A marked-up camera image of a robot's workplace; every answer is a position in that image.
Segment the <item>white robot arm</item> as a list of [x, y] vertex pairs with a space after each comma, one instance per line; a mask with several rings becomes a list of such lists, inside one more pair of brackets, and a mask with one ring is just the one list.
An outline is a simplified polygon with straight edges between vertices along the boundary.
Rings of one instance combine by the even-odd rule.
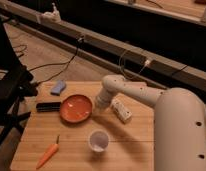
[[154, 109], [154, 171], [206, 171], [206, 106], [184, 88], [162, 90], [107, 75], [95, 105], [105, 110], [122, 93]]

